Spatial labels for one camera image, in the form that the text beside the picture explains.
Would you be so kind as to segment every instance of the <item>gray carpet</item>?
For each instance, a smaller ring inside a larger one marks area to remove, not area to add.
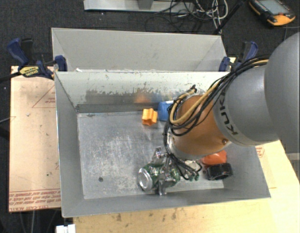
[[[259,47],[258,54],[271,54],[284,37],[300,31],[300,28],[295,28],[300,25],[300,0],[283,1],[297,13],[297,18],[289,24],[289,27],[294,28],[266,26],[246,3],[223,28],[222,38],[227,54],[239,55],[244,41],[256,42]],[[231,8],[237,0],[227,2]],[[151,13],[138,12],[85,12],[83,0],[0,0],[0,77],[9,74],[10,66],[18,65],[6,50],[8,42],[14,38],[32,38],[38,58],[43,54],[48,61],[52,58],[52,27],[143,32],[178,31],[165,19],[152,17]],[[177,25],[182,33],[211,34],[214,30],[212,23],[196,24],[194,20],[188,19]],[[4,82],[0,84],[0,120],[9,117],[9,106],[10,82]],[[0,126],[9,130],[8,121]],[[20,215],[10,214],[7,210],[8,163],[9,142],[0,137],[0,221],[9,233],[30,232],[32,212]],[[52,225],[64,223],[60,212],[53,210],[38,211],[34,219],[35,233],[45,233],[49,225],[49,232],[52,232]]]

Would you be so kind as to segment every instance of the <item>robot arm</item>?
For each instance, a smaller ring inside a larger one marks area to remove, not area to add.
[[[279,139],[286,152],[299,152],[299,71],[297,33],[270,58],[245,61],[205,94],[196,94],[193,86],[180,95],[168,109],[163,134],[166,152],[156,149],[152,162],[140,169],[141,188],[150,190],[156,183],[163,195],[180,176],[197,180],[198,160],[231,142],[256,146]]]
[[[180,158],[199,159],[220,151],[229,142],[256,146],[278,139],[286,152],[300,151],[300,33],[282,42],[269,59],[254,59],[237,70],[234,76],[229,73],[223,78],[231,81],[218,81],[208,90],[208,99],[201,99],[195,115],[203,111],[191,131],[173,136],[174,151]],[[184,101],[176,116],[181,119],[194,108],[198,97]],[[202,103],[208,100],[210,104],[203,109]],[[177,128],[172,115],[170,122]]]

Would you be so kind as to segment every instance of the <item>orange object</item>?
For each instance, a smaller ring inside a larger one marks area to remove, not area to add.
[[[142,112],[142,124],[151,126],[152,124],[156,123],[158,119],[157,111],[151,109],[143,109]]]
[[[213,166],[227,162],[227,152],[222,150],[217,153],[209,154],[201,159],[202,163],[206,166]]]

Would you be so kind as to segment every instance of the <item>cardboard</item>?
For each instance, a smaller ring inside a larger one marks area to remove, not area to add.
[[[54,81],[13,78],[10,110],[9,212],[60,208]]]

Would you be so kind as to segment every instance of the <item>handheld device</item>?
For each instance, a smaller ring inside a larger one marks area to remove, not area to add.
[[[280,0],[250,0],[249,5],[262,21],[273,26],[288,24],[296,18],[292,9]]]

